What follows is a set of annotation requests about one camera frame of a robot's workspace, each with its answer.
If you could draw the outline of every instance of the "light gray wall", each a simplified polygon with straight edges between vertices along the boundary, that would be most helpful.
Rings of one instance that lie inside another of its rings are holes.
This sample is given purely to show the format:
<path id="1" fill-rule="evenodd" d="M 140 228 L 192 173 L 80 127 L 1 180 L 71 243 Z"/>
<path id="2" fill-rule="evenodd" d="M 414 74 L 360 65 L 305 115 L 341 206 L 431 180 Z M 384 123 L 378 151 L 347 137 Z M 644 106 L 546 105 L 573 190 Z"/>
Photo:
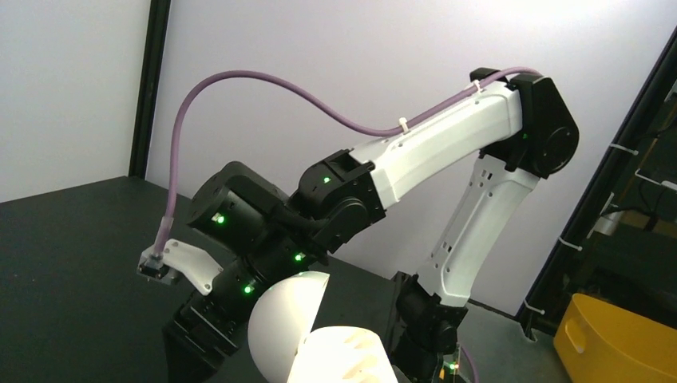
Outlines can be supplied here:
<path id="1" fill-rule="evenodd" d="M 215 72 L 269 72 L 352 120 L 390 128 L 456 93 L 479 66 L 531 66 L 559 86 L 581 142 L 571 164 L 527 198 L 477 277 L 473 297 L 514 314 L 677 24 L 672 0 L 549 3 L 174 2 L 148 177 L 166 186 L 176 110 Z M 231 160 L 292 192 L 309 165 L 367 140 L 251 80 L 206 90 L 184 127 L 179 185 L 189 196 Z M 473 161 L 413 190 L 337 256 L 386 277 L 414 271 L 461 198 Z"/>
<path id="2" fill-rule="evenodd" d="M 127 173 L 149 6 L 0 2 L 0 201 Z"/>

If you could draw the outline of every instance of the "white spherical object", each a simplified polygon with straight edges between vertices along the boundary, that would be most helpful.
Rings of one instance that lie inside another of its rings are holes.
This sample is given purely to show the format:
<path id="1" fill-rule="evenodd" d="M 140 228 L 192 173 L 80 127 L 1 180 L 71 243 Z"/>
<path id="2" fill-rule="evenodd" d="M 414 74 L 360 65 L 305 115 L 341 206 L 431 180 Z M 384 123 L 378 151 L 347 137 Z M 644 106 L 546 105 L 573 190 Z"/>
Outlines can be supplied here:
<path id="1" fill-rule="evenodd" d="M 317 329 L 299 346 L 287 383 L 397 383 L 381 338 L 359 327 Z"/>
<path id="2" fill-rule="evenodd" d="M 329 274 L 306 271 L 277 282 L 254 305 L 247 337 L 251 358 L 270 383 L 285 383 L 299 343 L 311 333 Z"/>

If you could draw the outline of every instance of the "yellow plastic container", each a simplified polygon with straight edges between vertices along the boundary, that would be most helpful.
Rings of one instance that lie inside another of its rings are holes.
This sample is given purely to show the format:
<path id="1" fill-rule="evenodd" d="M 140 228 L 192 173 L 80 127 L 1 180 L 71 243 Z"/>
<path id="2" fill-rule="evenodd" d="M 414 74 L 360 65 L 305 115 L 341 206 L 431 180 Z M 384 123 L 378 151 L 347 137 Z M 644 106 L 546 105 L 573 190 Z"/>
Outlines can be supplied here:
<path id="1" fill-rule="evenodd" d="M 677 382 L 677 330 L 574 294 L 555 349 L 574 382 Z"/>

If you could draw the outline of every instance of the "white cable tie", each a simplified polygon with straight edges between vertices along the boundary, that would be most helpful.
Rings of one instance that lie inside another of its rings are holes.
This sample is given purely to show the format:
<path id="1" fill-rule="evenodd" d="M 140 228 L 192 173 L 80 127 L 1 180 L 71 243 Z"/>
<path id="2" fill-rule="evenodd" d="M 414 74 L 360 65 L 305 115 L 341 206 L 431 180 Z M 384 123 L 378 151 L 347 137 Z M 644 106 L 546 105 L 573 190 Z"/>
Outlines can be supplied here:
<path id="1" fill-rule="evenodd" d="M 480 87 L 480 81 L 479 80 L 473 80 L 473 85 L 475 85 L 475 88 L 477 88 L 478 93 L 482 92 L 482 88 Z"/>
<path id="2" fill-rule="evenodd" d="M 622 145 L 618 145 L 618 144 L 609 144 L 609 148 L 620 149 L 620 150 L 622 150 L 622 151 L 624 151 L 624 152 L 631 153 L 633 156 L 637 156 L 637 155 L 639 154 L 639 151 L 638 151 L 638 150 L 628 149 L 628 148 L 626 148 L 626 147 L 624 147 L 624 146 L 622 146 Z"/>
<path id="3" fill-rule="evenodd" d="M 406 118 L 400 117 L 400 126 L 402 126 L 402 132 L 407 134 L 409 132 L 409 126 L 406 124 Z"/>
<path id="4" fill-rule="evenodd" d="M 537 309 L 536 307 L 529 305 L 526 299 L 524 300 L 524 304 L 527 309 L 537 312 L 538 314 L 545 315 L 545 310 Z"/>
<path id="5" fill-rule="evenodd" d="M 583 250 L 582 246 L 578 246 L 578 245 L 574 245 L 573 243 L 569 243 L 569 242 L 563 240 L 562 237 L 557 237 L 557 240 L 560 241 L 563 245 L 571 247 L 572 249 L 576 249 L 578 251 Z"/>

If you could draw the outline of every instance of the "green led light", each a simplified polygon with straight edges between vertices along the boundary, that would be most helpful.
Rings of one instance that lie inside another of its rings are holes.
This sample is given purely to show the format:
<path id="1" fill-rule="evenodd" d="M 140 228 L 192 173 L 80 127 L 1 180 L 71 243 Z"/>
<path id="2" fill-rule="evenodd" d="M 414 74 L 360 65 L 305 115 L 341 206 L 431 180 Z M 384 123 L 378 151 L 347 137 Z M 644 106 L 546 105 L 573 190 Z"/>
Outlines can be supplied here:
<path id="1" fill-rule="evenodd" d="M 221 213 L 216 213 L 212 216 L 212 221 L 218 223 L 219 225 L 223 225 L 226 223 L 226 216 Z"/>

